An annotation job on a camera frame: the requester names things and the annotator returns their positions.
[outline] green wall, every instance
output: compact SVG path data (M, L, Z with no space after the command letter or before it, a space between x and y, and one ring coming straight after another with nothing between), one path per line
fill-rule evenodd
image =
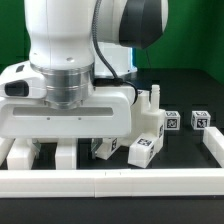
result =
M168 1L166 31L146 50L136 50L136 66L201 69L224 83L224 1Z
M202 69L224 83L224 0L168 0L164 35L136 50L139 68ZM0 0L0 72L28 59L23 0Z
M0 72L27 59L23 0L0 0Z

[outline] black table surface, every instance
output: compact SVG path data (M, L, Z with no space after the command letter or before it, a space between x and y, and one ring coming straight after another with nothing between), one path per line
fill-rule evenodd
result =
M191 127L193 110L206 110L211 126L224 133L224 85L200 70L151 69L125 76L139 89L161 88L160 107L178 111L179 131L165 131L164 147L147 167L214 168L219 164L202 143L203 131ZM91 160L88 144L80 141L79 169L123 169L128 149L121 147L108 160ZM54 169L54 145L43 147L33 169ZM33 198L0 199L0 223L223 223L224 197Z

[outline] cube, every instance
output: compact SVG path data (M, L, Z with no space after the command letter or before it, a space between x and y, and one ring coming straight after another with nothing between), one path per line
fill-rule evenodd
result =
M110 156L121 146L120 139L104 138L103 143L97 149L96 157L108 160Z
M156 155L155 144L158 138L150 134L141 134L129 148L128 164L146 168Z
M56 170L77 168L77 139L59 139L55 153Z
M9 170L31 170L35 151L27 144L26 139L16 139L7 156Z
M192 111L191 125L194 130L204 130L210 126L211 116L207 111Z
M180 130L180 114L177 111L166 111L165 130Z

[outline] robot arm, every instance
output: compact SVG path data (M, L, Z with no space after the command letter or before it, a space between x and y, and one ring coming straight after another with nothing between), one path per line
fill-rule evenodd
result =
M98 41L144 48L163 34L167 0L99 3L25 0L30 60L10 66L0 78L1 136L123 137L130 133L133 88L93 87L93 18L100 6L99 23L93 23L98 26Z

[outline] silver metal ring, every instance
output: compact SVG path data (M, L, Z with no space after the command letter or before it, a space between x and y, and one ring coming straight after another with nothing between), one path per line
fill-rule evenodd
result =
M44 75L47 86L46 105L54 109L73 109L93 92L94 64L73 70L51 70L31 64Z

